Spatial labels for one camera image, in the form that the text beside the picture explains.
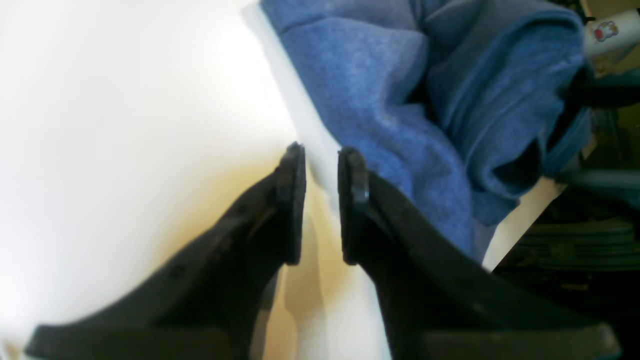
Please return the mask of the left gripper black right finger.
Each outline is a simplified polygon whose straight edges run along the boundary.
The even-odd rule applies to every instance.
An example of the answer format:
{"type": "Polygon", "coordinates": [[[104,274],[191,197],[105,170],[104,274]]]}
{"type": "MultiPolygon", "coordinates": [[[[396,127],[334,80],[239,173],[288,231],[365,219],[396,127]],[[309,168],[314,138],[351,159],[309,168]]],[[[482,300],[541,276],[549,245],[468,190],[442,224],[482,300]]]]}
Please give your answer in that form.
{"type": "Polygon", "coordinates": [[[374,283],[394,360],[616,360],[604,321],[487,272],[355,148],[339,152],[343,260],[374,283]]]}

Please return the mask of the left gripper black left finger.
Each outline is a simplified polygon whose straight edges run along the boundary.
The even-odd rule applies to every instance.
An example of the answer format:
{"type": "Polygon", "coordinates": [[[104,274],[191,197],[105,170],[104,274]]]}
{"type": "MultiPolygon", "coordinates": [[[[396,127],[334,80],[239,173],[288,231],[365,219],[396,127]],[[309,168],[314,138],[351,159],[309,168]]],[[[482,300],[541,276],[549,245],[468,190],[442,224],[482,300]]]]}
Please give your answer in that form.
{"type": "Polygon", "coordinates": [[[211,228],[137,288],[66,325],[40,325],[33,360],[247,360],[263,295],[301,258],[306,151],[294,142],[211,228]]]}

